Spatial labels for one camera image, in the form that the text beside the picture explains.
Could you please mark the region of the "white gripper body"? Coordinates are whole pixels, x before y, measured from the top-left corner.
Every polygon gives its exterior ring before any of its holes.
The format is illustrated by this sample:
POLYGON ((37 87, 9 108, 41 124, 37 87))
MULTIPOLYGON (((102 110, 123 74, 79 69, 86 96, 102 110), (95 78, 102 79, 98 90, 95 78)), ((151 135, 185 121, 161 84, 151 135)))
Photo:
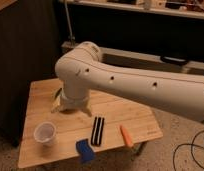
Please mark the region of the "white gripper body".
POLYGON ((86 93, 83 97, 68 97, 64 91, 60 93, 60 107, 62 110, 75 110, 85 108, 88 105, 89 93, 86 93))

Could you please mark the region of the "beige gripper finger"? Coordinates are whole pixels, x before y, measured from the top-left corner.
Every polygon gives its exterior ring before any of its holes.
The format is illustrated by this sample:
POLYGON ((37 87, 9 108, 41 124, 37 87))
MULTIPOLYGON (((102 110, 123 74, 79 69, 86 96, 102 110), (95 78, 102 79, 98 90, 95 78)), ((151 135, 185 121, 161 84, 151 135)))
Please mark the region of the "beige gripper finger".
POLYGON ((54 105, 51 109, 51 113, 59 112, 61 108, 61 105, 54 105))
POLYGON ((84 112, 85 114, 87 114, 89 117, 92 117, 91 108, 88 108, 88 107, 83 108, 83 112, 84 112))

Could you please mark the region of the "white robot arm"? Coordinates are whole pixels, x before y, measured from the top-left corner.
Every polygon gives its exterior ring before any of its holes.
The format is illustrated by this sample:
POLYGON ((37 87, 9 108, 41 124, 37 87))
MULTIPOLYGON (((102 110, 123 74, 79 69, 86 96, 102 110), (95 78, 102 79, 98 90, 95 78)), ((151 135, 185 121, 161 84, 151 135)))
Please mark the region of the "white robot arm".
POLYGON ((158 108, 195 121, 204 119, 204 76, 105 64, 95 43, 85 41, 55 64, 62 81, 60 106, 81 109, 97 90, 158 108))

